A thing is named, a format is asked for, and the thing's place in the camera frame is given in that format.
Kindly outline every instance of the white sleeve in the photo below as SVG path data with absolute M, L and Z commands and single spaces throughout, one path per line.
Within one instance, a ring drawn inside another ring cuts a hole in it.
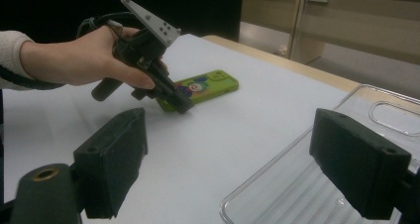
M 0 64 L 8 70 L 31 78 L 23 69 L 20 58 L 21 46 L 24 42 L 33 40 L 27 35 L 17 31 L 0 31 Z M 0 88 L 26 90 L 28 88 L 18 86 L 0 77 Z

